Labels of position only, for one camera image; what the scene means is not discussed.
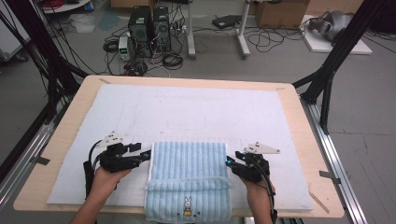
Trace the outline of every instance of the table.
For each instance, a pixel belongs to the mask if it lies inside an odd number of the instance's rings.
[[[55,8],[55,9],[45,9],[44,13],[45,14],[52,14],[52,13],[58,13],[58,12],[64,12],[64,11],[68,11],[68,10],[72,10],[78,7],[82,7],[85,5],[90,5],[91,10],[93,10],[93,5],[91,0],[80,0],[78,3],[76,4],[64,4],[63,6],[59,7],[59,8]]]
[[[47,204],[47,199],[60,170],[64,156],[72,145],[80,124],[85,118],[97,91],[106,84],[141,86],[200,87],[216,89],[241,89],[277,91],[288,121],[290,133],[303,167],[314,210],[307,213],[279,213],[280,217],[342,217],[343,206],[329,178],[319,176],[328,171],[322,159],[315,136],[312,133],[299,97],[290,84],[257,83],[223,80],[199,80],[155,77],[88,76],[82,83],[72,104],[67,109],[57,130],[50,139],[42,157],[50,159],[48,165],[37,164],[18,195],[14,208],[22,211],[77,211],[77,205]],[[143,207],[109,206],[102,212],[144,214]],[[249,210],[234,209],[233,216],[251,216]]]
[[[242,58],[246,59],[246,57],[250,56],[250,51],[248,50],[248,44],[244,37],[245,25],[247,23],[248,18],[248,9],[250,7],[250,0],[244,0],[245,5],[242,11],[242,20],[240,28],[236,30],[236,37],[238,38],[239,44],[241,45],[242,50]],[[194,36],[192,34],[192,13],[191,13],[192,0],[189,0],[188,11],[188,31],[187,31],[187,43],[189,47],[189,56],[191,59],[195,60],[195,45],[194,45]]]

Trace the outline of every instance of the concrete floor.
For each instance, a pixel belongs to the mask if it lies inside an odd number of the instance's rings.
[[[85,12],[77,9],[58,16],[64,20],[71,13]],[[121,13],[107,7],[91,15],[98,24],[94,33],[70,33],[67,39],[92,70],[102,72],[106,70],[104,39],[126,26],[127,20],[118,18]],[[194,18],[194,25],[214,28],[210,23],[212,19],[213,16]],[[255,25],[253,18],[249,18],[248,25]],[[395,41],[372,39],[396,50]],[[153,69],[146,76],[292,83],[318,70],[328,56],[327,53],[310,52],[303,40],[287,39],[267,53],[260,53],[248,44],[251,56],[242,60],[234,34],[200,32],[195,33],[197,59],[192,61],[187,57],[185,37],[180,40],[184,44],[180,53],[185,59],[183,66],[170,71],[170,75],[162,69]],[[396,223],[396,188],[393,187],[396,185],[396,55],[366,38],[362,40],[373,54],[349,55],[338,70],[332,88],[329,131],[368,223]],[[118,56],[110,67],[114,73],[122,71]],[[0,67],[0,95],[2,162],[41,111],[47,97],[32,61],[11,61]],[[15,211],[12,204],[21,184],[0,212],[0,223],[67,223],[73,216],[70,213]],[[100,219],[100,223],[143,221],[143,217],[136,219],[127,215],[102,215]],[[350,221],[346,215],[340,219],[305,218],[304,223]]]

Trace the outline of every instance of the desktop computer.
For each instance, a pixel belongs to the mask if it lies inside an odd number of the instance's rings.
[[[157,36],[157,48],[164,51],[171,50],[171,35],[169,29],[169,12],[168,7],[155,7],[152,12]]]
[[[136,57],[151,57],[155,49],[155,30],[151,18],[150,7],[136,6],[132,8],[128,22],[131,41],[134,46]]]

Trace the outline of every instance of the folded towel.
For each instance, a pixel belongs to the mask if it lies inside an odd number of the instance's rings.
[[[160,142],[151,151],[146,217],[164,223],[231,218],[223,143]]]

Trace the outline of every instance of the plastic bag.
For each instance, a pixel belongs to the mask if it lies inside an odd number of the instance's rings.
[[[95,30],[95,25],[93,24],[95,17],[93,16],[73,14],[70,16],[69,20],[72,22],[72,25],[76,27],[77,33],[79,34],[88,34]]]

